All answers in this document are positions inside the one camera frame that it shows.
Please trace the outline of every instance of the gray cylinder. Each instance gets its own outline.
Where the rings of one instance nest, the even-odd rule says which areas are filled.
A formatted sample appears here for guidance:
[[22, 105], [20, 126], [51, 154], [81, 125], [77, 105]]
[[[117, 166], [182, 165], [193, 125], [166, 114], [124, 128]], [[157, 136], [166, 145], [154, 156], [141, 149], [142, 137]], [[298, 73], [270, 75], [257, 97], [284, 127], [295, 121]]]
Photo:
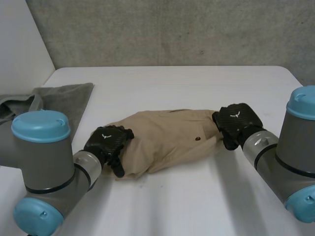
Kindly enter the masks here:
[[279, 137], [277, 156], [285, 164], [315, 173], [315, 121], [286, 112]]
[[21, 158], [24, 184], [33, 190], [49, 189], [69, 181], [74, 175], [71, 140], [54, 143], [33, 143], [15, 138]]
[[74, 179], [67, 117], [55, 111], [27, 112], [12, 123], [14, 145], [29, 192], [49, 193]]
[[315, 86], [294, 90], [286, 106], [277, 158], [290, 171], [315, 177]]

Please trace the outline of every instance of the beige cloth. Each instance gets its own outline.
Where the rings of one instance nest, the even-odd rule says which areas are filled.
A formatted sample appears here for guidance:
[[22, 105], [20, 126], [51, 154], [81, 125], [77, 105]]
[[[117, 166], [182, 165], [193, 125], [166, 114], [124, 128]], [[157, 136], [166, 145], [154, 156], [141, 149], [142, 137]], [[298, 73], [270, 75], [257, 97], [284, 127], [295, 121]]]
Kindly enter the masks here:
[[[209, 110], [138, 112], [108, 125], [132, 129], [134, 139], [122, 151], [123, 178], [138, 178], [181, 163], [213, 155], [222, 136]], [[104, 174], [115, 176], [109, 167]]]

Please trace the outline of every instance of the gray cloth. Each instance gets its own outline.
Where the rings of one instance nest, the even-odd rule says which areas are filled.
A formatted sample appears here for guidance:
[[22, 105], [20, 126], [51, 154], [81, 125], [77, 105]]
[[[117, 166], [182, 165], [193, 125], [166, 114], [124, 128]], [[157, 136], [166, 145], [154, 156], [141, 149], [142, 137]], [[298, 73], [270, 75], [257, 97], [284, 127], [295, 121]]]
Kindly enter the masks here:
[[58, 111], [68, 117], [72, 140], [93, 87], [92, 83], [87, 83], [57, 88], [35, 88], [31, 95], [0, 95], [0, 125], [28, 111]]

